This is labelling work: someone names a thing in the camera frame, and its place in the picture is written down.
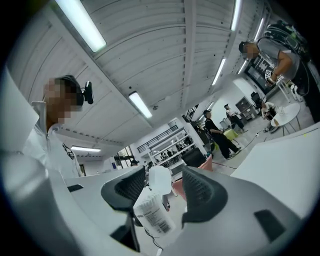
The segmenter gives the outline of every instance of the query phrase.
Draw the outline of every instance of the round table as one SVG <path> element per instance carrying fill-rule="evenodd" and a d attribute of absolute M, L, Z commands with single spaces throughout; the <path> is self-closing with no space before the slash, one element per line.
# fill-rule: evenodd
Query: round table
<path fill-rule="evenodd" d="M 299 125 L 299 129 L 301 130 L 299 119 L 298 119 L 298 114 L 300 112 L 300 105 L 298 103 L 290 104 L 284 107 L 283 111 L 284 111 L 284 114 L 281 115 L 280 113 L 277 113 L 273 117 L 273 119 L 271 120 L 271 125 L 273 127 L 282 127 L 283 136 L 285 136 L 285 129 L 290 134 L 290 132 L 286 127 L 287 124 L 289 124 L 292 127 L 292 129 L 296 132 L 295 128 L 293 128 L 293 126 L 290 124 L 290 122 L 296 118 Z"/>

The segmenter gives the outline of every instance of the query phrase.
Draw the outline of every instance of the white shirt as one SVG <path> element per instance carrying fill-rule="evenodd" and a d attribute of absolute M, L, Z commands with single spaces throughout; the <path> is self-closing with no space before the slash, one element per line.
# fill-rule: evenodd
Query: white shirt
<path fill-rule="evenodd" d="M 226 112 L 227 112 L 227 114 L 229 115 L 229 117 L 232 117 L 232 116 L 235 116 L 235 115 L 236 115 L 236 113 L 233 112 L 233 111 L 231 111 L 230 109 L 228 109 Z"/>
<path fill-rule="evenodd" d="M 264 107 L 261 108 L 262 117 L 264 117 L 266 112 L 269 112 L 270 109 L 274 109 L 276 107 L 276 105 L 271 102 L 266 102 L 265 106 L 266 108 Z"/>
<path fill-rule="evenodd" d="M 43 108 L 42 102 L 32 103 L 37 104 L 37 107 Z M 81 172 L 76 154 L 58 139 L 56 132 L 61 127 L 60 124 L 54 124 L 50 127 L 48 133 L 44 129 L 41 122 L 44 122 L 45 116 L 39 114 L 39 121 L 32 129 L 28 139 L 25 142 L 22 150 L 23 154 L 37 159 L 43 164 L 46 169 L 53 169 L 61 173 L 64 179 L 77 178 L 83 176 Z"/>

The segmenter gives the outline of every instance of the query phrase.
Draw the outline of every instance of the white ceiling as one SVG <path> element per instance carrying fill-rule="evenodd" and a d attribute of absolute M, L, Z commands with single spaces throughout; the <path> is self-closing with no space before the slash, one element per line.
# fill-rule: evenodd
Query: white ceiling
<path fill-rule="evenodd" d="M 238 45 L 254 35 L 266 12 L 263 0 L 244 0 L 238 30 L 231 32 L 234 3 L 83 0 L 107 43 L 96 53 L 59 9 L 46 8 L 27 25 L 7 65 L 29 102 L 42 99 L 51 77 L 72 74 L 80 85 L 92 81 L 94 104 L 84 104 L 67 121 L 62 138 L 69 146 L 98 145 L 101 156 L 111 156 L 212 94 L 222 57 L 222 74 L 237 71 Z M 152 118 L 128 101 L 132 91 L 150 109 L 159 106 Z"/>

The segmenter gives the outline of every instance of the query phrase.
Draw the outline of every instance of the railing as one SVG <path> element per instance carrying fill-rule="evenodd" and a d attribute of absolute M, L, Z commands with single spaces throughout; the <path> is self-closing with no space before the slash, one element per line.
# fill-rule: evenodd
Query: railing
<path fill-rule="evenodd" d="M 139 153 L 145 151 L 148 147 L 152 146 L 153 144 L 157 143 L 158 141 L 162 140 L 164 137 L 172 134 L 174 131 L 178 130 L 178 126 L 172 126 L 170 129 L 164 131 L 163 133 L 159 134 L 157 137 L 149 140 L 148 142 L 142 144 L 141 146 L 137 147 Z"/>
<path fill-rule="evenodd" d="M 196 109 L 198 108 L 199 104 L 198 105 L 195 105 L 194 107 L 190 108 L 188 110 L 188 112 L 186 113 L 186 116 L 185 118 L 190 122 L 192 117 L 194 116 L 195 112 L 196 112 Z"/>

